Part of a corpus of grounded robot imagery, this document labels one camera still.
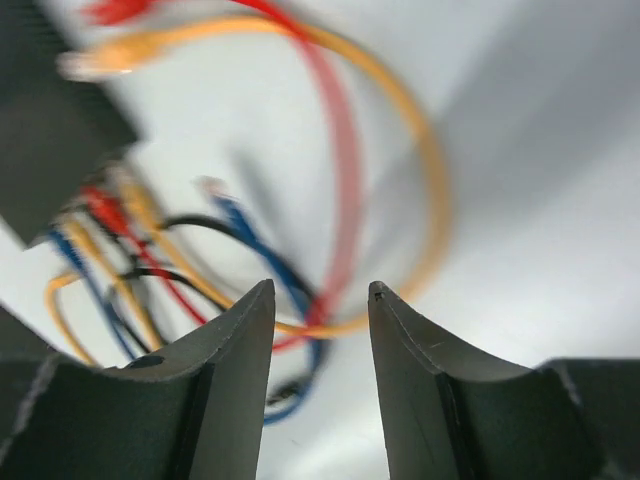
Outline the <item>black network switch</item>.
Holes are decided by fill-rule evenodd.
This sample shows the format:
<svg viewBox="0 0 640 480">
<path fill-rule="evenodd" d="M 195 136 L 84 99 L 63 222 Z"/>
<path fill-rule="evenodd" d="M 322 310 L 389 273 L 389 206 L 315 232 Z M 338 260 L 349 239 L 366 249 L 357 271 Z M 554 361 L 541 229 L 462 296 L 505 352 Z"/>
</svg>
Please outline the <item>black network switch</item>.
<svg viewBox="0 0 640 480">
<path fill-rule="evenodd" d="M 58 69 L 70 46 L 36 1 L 1 4 L 1 217 L 26 245 L 139 139 L 106 90 Z"/>
</svg>

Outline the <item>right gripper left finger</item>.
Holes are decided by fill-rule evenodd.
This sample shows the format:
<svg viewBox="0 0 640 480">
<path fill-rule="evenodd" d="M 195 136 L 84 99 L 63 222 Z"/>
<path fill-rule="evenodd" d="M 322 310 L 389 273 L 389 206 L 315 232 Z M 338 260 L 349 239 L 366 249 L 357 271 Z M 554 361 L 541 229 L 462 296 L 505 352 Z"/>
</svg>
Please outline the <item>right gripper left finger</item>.
<svg viewBox="0 0 640 480">
<path fill-rule="evenodd" d="M 263 429 L 275 292 L 123 368 L 86 366 L 1 315 L 5 479 L 252 479 Z"/>
</svg>

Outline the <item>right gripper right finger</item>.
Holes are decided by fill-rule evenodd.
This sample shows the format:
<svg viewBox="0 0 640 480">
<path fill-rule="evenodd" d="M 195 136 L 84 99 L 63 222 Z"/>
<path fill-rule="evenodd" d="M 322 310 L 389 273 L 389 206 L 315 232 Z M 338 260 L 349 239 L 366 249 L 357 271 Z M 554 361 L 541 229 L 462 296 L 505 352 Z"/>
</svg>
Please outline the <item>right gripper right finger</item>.
<svg viewBox="0 0 640 480">
<path fill-rule="evenodd" d="M 394 479 L 635 479 L 639 363 L 491 355 L 369 287 L 371 348 Z"/>
</svg>

